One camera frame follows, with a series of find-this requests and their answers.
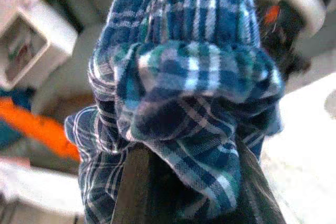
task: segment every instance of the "white surface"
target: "white surface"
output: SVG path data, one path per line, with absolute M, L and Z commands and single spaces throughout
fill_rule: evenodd
M 335 224 L 336 120 L 324 109 L 336 73 L 286 95 L 284 131 L 264 144 L 262 168 L 288 224 Z
M 0 191 L 7 200 L 63 215 L 83 215 L 77 177 L 0 162 Z

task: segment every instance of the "floor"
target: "floor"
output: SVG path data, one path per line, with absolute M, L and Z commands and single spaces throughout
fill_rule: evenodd
M 43 211 L 39 208 L 15 202 L 1 209 L 1 224 L 84 224 L 84 218 L 62 216 L 58 213 Z

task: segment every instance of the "orange object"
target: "orange object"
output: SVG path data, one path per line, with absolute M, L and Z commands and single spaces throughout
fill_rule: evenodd
M 57 155 L 80 160 L 76 146 L 68 141 L 63 126 L 55 120 L 33 115 L 28 110 L 16 106 L 11 98 L 0 99 L 0 119 L 17 131 L 45 144 Z
M 270 7 L 270 9 L 267 10 L 267 13 L 265 15 L 265 24 L 274 23 L 278 19 L 278 15 L 280 13 L 280 6 L 274 5 Z

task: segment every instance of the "blue object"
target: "blue object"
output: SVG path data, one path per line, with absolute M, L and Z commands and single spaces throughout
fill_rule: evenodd
M 234 210 L 236 139 L 260 155 L 281 129 L 283 81 L 260 48 L 253 0 L 114 0 L 89 62 L 97 105 L 66 119 L 87 223 L 109 223 L 123 162 L 141 142 L 195 191 L 181 219 Z
M 22 90 L 13 90 L 13 91 L 4 91 L 0 89 L 0 97 L 11 97 L 14 104 L 22 106 L 30 110 L 29 97 L 31 96 L 31 91 L 22 91 Z M 0 121 L 0 150 L 6 148 L 10 144 L 18 140 L 22 135 L 12 129 L 7 123 Z

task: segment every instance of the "blue plaid fabric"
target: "blue plaid fabric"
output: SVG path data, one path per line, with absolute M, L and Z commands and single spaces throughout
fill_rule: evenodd
M 260 49 L 253 0 L 114 0 L 89 62 L 96 105 L 66 119 L 81 155 L 88 223 L 110 223 L 135 143 L 163 159 L 192 198 L 179 218 L 235 209 L 235 141 L 259 156 L 281 129 L 283 82 Z

